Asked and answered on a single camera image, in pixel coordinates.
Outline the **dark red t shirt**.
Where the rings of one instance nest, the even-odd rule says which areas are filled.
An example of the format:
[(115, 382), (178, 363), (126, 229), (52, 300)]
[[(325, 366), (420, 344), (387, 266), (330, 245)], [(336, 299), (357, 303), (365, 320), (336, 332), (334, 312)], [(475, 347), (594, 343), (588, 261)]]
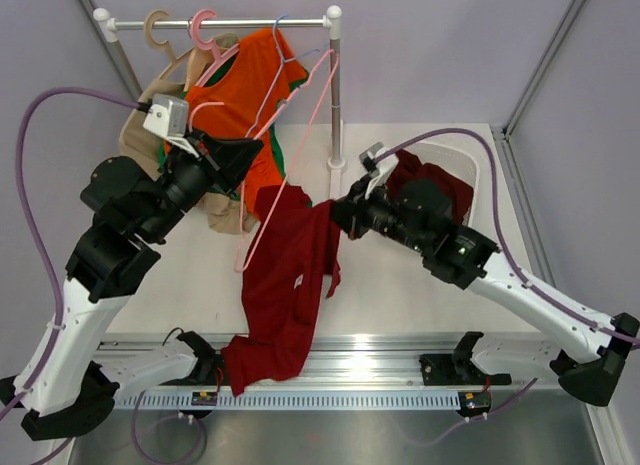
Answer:
[(262, 380), (284, 381), (302, 371), (320, 303), (340, 284), (341, 231), (330, 220), (332, 202), (311, 204), (301, 187), (270, 186), (258, 192), (262, 224), (253, 258), (242, 276), (241, 301), (248, 334), (222, 349), (232, 394)]

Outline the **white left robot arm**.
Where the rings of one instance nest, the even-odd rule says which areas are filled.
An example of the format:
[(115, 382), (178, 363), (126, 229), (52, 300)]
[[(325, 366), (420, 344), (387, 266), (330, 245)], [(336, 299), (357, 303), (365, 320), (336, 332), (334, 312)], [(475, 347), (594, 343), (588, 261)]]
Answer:
[(117, 401), (157, 385), (198, 385), (215, 377), (220, 361), (195, 332), (112, 364), (93, 356), (119, 311), (159, 261), (155, 246), (204, 195), (235, 191), (264, 144), (216, 139), (200, 130), (186, 136), (193, 152), (174, 148), (152, 178), (132, 158), (117, 156), (93, 171), (81, 201), (94, 213), (65, 267), (62, 319), (46, 334), (56, 343), (33, 384), (33, 366), (1, 381), (1, 400), (25, 409), (21, 427), (34, 441), (76, 438), (100, 425)]

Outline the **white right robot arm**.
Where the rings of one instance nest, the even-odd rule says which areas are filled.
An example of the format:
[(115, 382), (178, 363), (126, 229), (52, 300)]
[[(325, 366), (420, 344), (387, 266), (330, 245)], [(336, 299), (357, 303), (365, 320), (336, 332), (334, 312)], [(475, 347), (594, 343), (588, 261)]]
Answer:
[(517, 376), (554, 380), (570, 396), (604, 407), (613, 397), (639, 322), (571, 300), (507, 259), (493, 240), (452, 217), (451, 202), (427, 179), (391, 198), (366, 178), (330, 207), (331, 220), (352, 240), (373, 230), (418, 253), (436, 279), (503, 306), (544, 334), (542, 340), (463, 335), (444, 366), (447, 384), (507, 385)]

